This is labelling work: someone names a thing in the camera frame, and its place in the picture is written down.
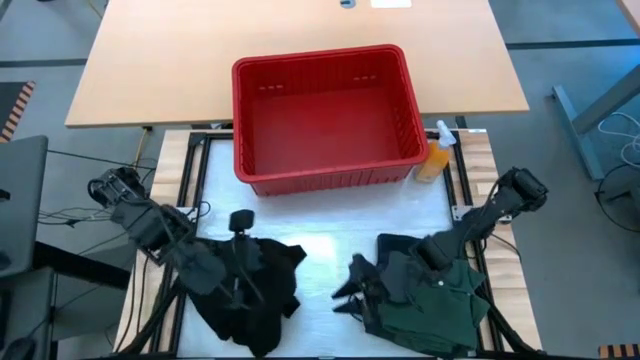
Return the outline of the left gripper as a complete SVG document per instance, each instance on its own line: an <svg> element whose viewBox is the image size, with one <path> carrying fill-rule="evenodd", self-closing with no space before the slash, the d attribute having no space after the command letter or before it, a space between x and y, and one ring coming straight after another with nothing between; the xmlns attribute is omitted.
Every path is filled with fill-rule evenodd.
<svg viewBox="0 0 640 360"><path fill-rule="evenodd" d="M224 294L225 310L256 310L265 305L265 298L253 279L263 268L262 251L256 238L234 234L221 245L219 253L226 275L219 284Z"/></svg>

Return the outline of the black orange striped mat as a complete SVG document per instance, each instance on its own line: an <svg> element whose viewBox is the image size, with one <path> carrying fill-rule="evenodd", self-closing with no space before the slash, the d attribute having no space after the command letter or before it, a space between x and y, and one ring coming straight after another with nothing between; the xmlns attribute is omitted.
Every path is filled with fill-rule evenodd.
<svg viewBox="0 0 640 360"><path fill-rule="evenodd" d="M0 143L12 140L36 83L0 82Z"/></svg>
<svg viewBox="0 0 640 360"><path fill-rule="evenodd" d="M598 355L607 360L640 360L640 344L601 345Z"/></svg>

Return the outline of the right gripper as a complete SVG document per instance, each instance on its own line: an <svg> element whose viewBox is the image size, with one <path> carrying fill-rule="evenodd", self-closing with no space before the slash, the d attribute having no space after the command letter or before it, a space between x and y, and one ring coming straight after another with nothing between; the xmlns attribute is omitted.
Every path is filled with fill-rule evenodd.
<svg viewBox="0 0 640 360"><path fill-rule="evenodd" d="M409 300L410 259L400 252L391 252L381 268L369 262L362 254L352 256L349 265L350 280L336 290L331 298L339 299L361 293L333 309L335 313L361 315L373 312L379 305L411 308Z"/></svg>

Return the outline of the black knit garment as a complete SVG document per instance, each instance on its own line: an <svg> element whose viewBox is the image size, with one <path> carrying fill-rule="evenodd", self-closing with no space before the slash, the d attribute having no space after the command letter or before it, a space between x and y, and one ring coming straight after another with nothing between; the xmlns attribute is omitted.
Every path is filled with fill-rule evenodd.
<svg viewBox="0 0 640 360"><path fill-rule="evenodd" d="M263 307L225 310L222 308L224 294L219 287L207 295L191 292L189 298L219 339L231 339L248 347L254 356L263 357L279 345L282 319L291 317L300 306L295 296L295 271L306 258L306 252L299 245L285 245L270 238L256 239L262 251L263 268L253 279L264 295ZM215 254L219 255L223 243L214 247Z"/></svg>

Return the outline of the light wooden desk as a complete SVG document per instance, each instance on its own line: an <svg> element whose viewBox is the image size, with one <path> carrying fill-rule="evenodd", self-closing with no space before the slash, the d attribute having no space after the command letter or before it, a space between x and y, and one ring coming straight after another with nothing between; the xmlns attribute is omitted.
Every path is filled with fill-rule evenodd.
<svg viewBox="0 0 640 360"><path fill-rule="evenodd" d="M110 0L66 125L226 120L238 59L377 44L403 50L425 114L529 108L489 0Z"/></svg>

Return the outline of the orange spray bottle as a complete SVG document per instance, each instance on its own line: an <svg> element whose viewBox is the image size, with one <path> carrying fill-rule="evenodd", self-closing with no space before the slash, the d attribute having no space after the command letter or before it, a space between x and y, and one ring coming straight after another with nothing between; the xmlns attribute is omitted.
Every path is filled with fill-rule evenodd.
<svg viewBox="0 0 640 360"><path fill-rule="evenodd" d="M415 180L431 183L443 172L449 163L450 149L457 140L443 120L436 122L438 139L429 144L429 155L426 161L415 172Z"/></svg>

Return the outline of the red plastic laundry bin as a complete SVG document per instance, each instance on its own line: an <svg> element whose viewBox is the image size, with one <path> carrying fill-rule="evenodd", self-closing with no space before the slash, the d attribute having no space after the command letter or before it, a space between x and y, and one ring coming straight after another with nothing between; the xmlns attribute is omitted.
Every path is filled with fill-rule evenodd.
<svg viewBox="0 0 640 360"><path fill-rule="evenodd" d="M396 45L242 58L232 102L234 172L259 196L397 182L429 154Z"/></svg>

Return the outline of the black aluminium table frame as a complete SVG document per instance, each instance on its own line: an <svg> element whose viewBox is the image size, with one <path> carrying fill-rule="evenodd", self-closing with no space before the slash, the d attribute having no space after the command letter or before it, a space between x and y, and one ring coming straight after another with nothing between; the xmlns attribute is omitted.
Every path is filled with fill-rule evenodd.
<svg viewBox="0 0 640 360"><path fill-rule="evenodd" d="M179 190L187 184L186 199L191 201L197 175L204 167L200 164L201 143L191 146L192 138L202 135L202 130L169 130L162 142L157 169L159 174L151 186L151 195L160 202L178 203ZM454 199L458 205L477 205L488 194L490 182L497 178L497 167L489 139L484 129L456 129L461 140L459 152L450 156ZM196 168L183 180L184 166L193 162ZM527 290L521 260L516 253L516 239L509 224L498 225L490 237L484 252L484 261L472 260L476 267L484 266L493 301L505 319L524 342L535 349L542 347L529 292ZM161 292L165 270L156 265L146 265L144 256L136 256L136 270L127 290L116 343L129 345L134 338L133 325L144 324L151 316L155 298ZM145 353L170 353L178 350L182 335L182 316L186 300L180 297L169 306L162 326L157 331L159 339L151 339L143 348Z"/></svg>

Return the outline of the grey metal desk leg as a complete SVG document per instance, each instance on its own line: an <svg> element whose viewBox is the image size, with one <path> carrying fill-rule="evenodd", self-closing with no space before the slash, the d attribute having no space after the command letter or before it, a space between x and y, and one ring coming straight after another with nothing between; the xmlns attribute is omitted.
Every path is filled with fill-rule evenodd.
<svg viewBox="0 0 640 360"><path fill-rule="evenodd" d="M607 116L612 115L615 110L639 94L640 65L635 66L582 112L575 110L562 86L552 87L551 98L557 105L561 124L574 148L580 154L584 167L592 180L603 179L604 172L588 133Z"/></svg>

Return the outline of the black computer mouse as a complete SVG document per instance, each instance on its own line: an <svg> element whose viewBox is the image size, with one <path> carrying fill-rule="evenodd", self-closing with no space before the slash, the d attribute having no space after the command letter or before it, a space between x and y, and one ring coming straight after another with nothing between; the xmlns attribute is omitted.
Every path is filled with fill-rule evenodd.
<svg viewBox="0 0 640 360"><path fill-rule="evenodd" d="M14 340L6 348L0 360L33 360L36 341L30 337Z"/></svg>

